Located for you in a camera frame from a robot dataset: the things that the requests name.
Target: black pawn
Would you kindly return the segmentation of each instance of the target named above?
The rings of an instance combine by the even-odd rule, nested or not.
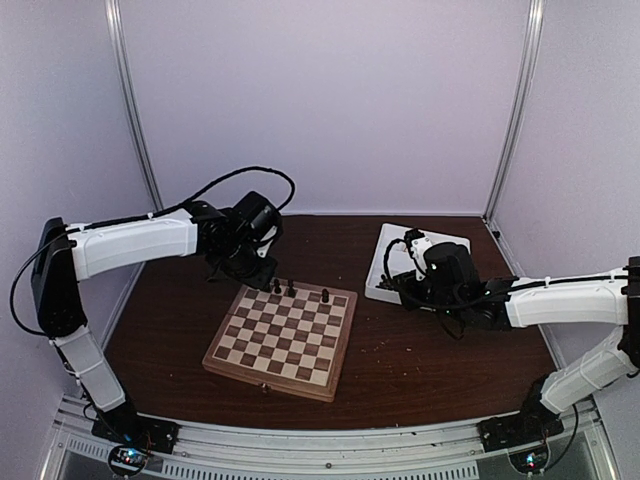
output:
[[[291,298],[295,298],[296,296],[296,289],[293,288],[293,280],[287,280],[287,295],[290,296]]]

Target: chessboard frame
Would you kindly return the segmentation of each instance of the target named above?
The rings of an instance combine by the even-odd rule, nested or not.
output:
[[[286,281],[280,280],[280,282],[282,284],[282,295],[286,296]],[[294,288],[318,293],[322,293],[322,290],[326,289],[329,292],[329,295],[347,297],[348,299],[340,335],[338,336],[338,340],[336,343],[335,355],[333,357],[333,360],[331,361],[331,367],[329,369],[327,385],[320,386],[311,383],[306,384],[297,380],[277,377],[274,374],[249,370],[246,367],[234,365],[214,357],[217,345],[220,342],[221,338],[224,336],[227,327],[229,326],[229,322],[233,317],[233,312],[237,310],[240,302],[245,297],[245,294],[248,290],[250,290],[250,288],[246,285],[243,285],[240,288],[240,291],[233,301],[233,304],[225,315],[220,328],[218,328],[218,331],[209,348],[207,349],[207,353],[205,354],[204,359],[202,360],[202,366],[210,372],[261,387],[266,385],[268,389],[272,389],[274,391],[289,393],[292,395],[311,398],[314,400],[321,400],[323,402],[333,402],[336,391],[338,389],[338,381],[340,380],[340,374],[342,372],[342,365],[344,363],[347,346],[349,344],[349,336],[351,334],[351,325],[355,314],[358,294],[349,290],[321,287],[318,285],[311,285],[301,282],[296,282]]]

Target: chessboard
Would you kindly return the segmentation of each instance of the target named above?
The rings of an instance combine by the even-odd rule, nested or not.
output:
[[[277,294],[243,286],[202,365],[264,391],[332,402],[358,294],[304,283],[293,288],[295,296],[284,287]]]

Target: white tray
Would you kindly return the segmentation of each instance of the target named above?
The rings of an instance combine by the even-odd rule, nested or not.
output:
[[[367,275],[367,282],[364,288],[365,297],[372,298],[374,300],[381,300],[383,302],[400,304],[400,295],[398,295],[397,292],[377,288],[376,285],[380,283],[381,275],[384,273],[384,268],[382,266],[384,251],[394,238],[403,238],[407,230],[411,230],[411,228],[393,225],[391,223],[382,224],[380,237],[378,238],[378,244],[376,245],[376,251],[373,254],[373,261],[369,268],[369,275]],[[424,233],[434,245],[443,242],[453,242],[459,245],[464,245],[467,247],[467,250],[471,252],[471,242],[468,238],[453,237],[451,235],[428,232],[426,230],[420,231]],[[389,272],[391,275],[398,275],[399,273],[408,272],[409,270],[415,270],[415,268],[413,260],[409,257],[409,254],[406,251],[406,246],[403,244],[395,245],[389,255]]]

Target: dark wooden table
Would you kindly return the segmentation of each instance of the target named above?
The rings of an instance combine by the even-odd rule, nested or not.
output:
[[[333,403],[271,392],[204,370],[202,358],[238,291],[205,282],[201,258],[145,267],[107,357],[141,412],[256,428],[351,429],[425,425],[517,410],[531,382],[554,369],[537,328],[467,330],[454,341],[435,316],[364,297],[384,222],[471,239],[482,278],[509,270],[478,218],[285,218],[272,249],[278,275],[358,292]]]

